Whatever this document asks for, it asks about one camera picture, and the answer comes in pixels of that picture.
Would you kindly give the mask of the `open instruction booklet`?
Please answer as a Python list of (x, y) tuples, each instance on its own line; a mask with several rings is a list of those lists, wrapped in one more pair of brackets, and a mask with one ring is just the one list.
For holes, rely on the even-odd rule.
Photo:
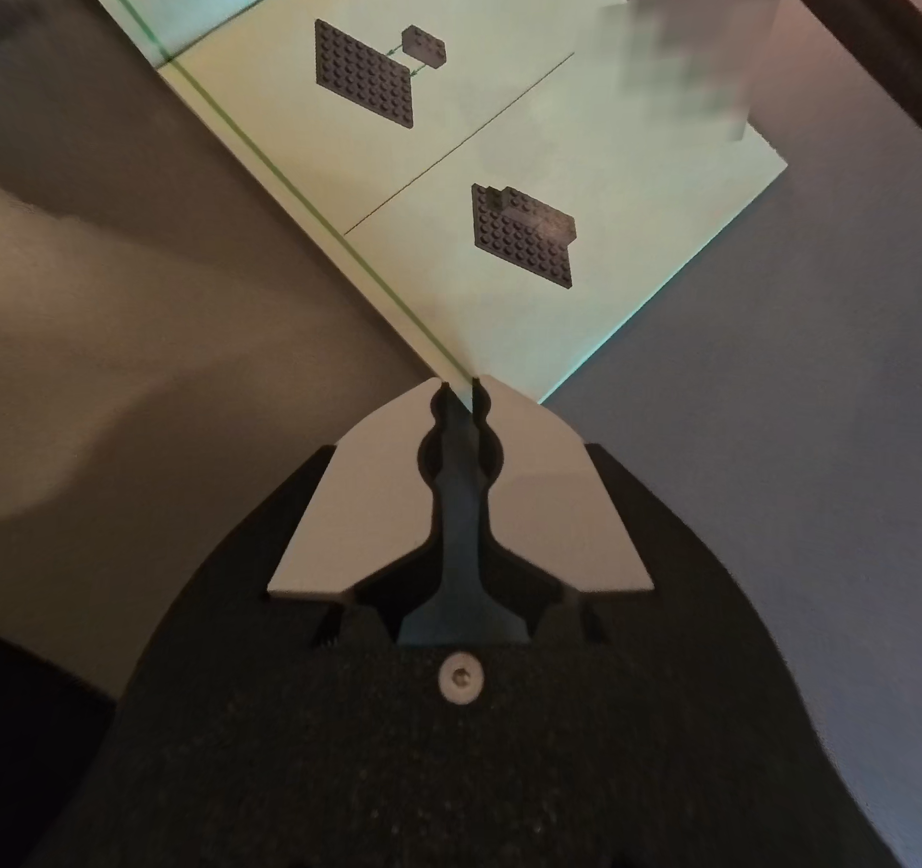
[(785, 171), (624, 0), (98, 0), (469, 403), (543, 401)]

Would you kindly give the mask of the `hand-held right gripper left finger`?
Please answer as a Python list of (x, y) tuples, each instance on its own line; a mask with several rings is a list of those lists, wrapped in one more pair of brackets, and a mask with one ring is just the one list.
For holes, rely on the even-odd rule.
[(333, 446), (268, 595), (373, 608), (397, 641), (442, 581), (442, 436), (440, 378), (354, 424)]

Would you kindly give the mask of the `grey desk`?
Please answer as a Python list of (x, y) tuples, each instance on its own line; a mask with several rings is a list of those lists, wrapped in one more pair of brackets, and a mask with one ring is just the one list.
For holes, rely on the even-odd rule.
[[(920, 130), (798, 0), (789, 170), (550, 399), (709, 544), (920, 866)], [(2, 638), (117, 698), (204, 556), (425, 368), (94, 0), (2, 0)]]

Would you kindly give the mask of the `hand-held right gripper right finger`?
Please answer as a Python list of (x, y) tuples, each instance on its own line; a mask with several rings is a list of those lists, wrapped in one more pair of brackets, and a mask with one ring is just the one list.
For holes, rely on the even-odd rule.
[(542, 404), (492, 376), (474, 381), (484, 478), (478, 575), (534, 639), (554, 608), (651, 594), (654, 580), (588, 444)]

